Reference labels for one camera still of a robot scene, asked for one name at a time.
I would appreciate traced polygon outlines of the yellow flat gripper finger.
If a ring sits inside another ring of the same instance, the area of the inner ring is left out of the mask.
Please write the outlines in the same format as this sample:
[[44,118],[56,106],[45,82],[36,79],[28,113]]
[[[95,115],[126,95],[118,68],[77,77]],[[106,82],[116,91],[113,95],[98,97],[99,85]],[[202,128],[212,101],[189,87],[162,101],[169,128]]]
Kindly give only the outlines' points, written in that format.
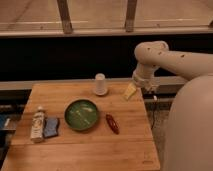
[[135,86],[135,84],[129,83],[123,94],[124,99],[129,100],[136,91],[137,91],[137,87]]

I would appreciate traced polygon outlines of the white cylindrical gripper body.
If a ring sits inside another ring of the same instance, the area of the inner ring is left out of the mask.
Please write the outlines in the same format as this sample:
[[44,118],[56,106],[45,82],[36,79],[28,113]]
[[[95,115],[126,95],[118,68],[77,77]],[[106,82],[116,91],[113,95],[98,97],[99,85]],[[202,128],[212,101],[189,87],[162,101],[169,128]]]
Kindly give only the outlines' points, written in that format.
[[153,90],[155,85],[152,83],[152,75],[148,77],[139,76],[136,72],[133,72],[132,80],[133,83],[140,88],[145,88],[146,90]]

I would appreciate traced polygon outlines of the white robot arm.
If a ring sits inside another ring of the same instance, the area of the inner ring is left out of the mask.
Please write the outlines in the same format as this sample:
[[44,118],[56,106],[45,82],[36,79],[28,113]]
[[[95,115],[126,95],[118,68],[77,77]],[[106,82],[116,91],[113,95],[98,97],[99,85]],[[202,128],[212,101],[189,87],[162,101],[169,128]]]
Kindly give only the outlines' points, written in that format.
[[138,44],[134,55],[133,88],[153,90],[158,68],[186,80],[170,108],[162,171],[213,171],[213,54],[171,51],[152,41]]

